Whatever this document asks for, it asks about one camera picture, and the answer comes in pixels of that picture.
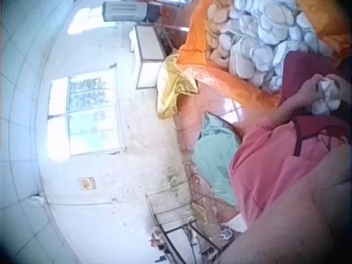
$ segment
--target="green cloth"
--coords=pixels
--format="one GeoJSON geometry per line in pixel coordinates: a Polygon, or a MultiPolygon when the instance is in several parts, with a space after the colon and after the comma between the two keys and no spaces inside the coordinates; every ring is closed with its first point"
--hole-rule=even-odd
{"type": "Polygon", "coordinates": [[[192,162],[212,186],[215,197],[237,207],[228,176],[230,162],[241,144],[233,127],[222,119],[205,113],[192,162]]]}

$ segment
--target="pile of white fabric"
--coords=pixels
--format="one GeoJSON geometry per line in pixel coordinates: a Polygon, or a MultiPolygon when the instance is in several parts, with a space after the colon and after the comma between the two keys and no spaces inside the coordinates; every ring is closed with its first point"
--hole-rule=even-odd
{"type": "Polygon", "coordinates": [[[341,100],[332,98],[333,94],[339,93],[339,88],[336,87],[334,80],[324,78],[318,83],[318,92],[322,94],[322,98],[312,104],[311,113],[315,116],[330,115],[330,111],[334,111],[340,107],[341,100]]]}
{"type": "Polygon", "coordinates": [[[289,51],[333,54],[295,0],[217,1],[208,8],[206,57],[271,94],[281,88],[289,51]]]}

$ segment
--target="orange bag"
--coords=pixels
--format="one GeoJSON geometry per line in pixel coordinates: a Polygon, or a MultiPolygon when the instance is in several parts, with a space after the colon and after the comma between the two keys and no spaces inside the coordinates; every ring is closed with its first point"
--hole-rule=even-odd
{"type": "Polygon", "coordinates": [[[297,0],[317,36],[335,50],[333,65],[350,56],[351,28],[348,14],[333,0],[297,0]]]}
{"type": "Polygon", "coordinates": [[[192,74],[198,81],[223,91],[226,96],[242,106],[269,108],[277,106],[280,95],[271,96],[233,76],[228,72],[228,69],[221,68],[206,60],[207,10],[209,5],[213,3],[214,0],[199,0],[190,20],[186,43],[180,48],[177,66],[180,70],[192,74]]]}

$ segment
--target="white cabinet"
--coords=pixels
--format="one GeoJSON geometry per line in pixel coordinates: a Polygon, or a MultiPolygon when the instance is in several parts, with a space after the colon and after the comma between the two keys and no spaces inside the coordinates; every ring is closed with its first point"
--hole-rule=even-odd
{"type": "Polygon", "coordinates": [[[135,53],[134,85],[136,90],[156,88],[165,51],[152,25],[136,25],[130,34],[131,51],[135,53]]]}

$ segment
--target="small sticker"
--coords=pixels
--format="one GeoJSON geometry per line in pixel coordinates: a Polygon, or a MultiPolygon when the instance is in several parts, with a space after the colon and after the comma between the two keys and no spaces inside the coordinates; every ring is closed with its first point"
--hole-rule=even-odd
{"type": "Polygon", "coordinates": [[[79,182],[79,186],[80,186],[81,190],[83,190],[83,191],[97,189],[97,187],[95,185],[95,180],[93,177],[79,178],[78,182],[79,182]]]}

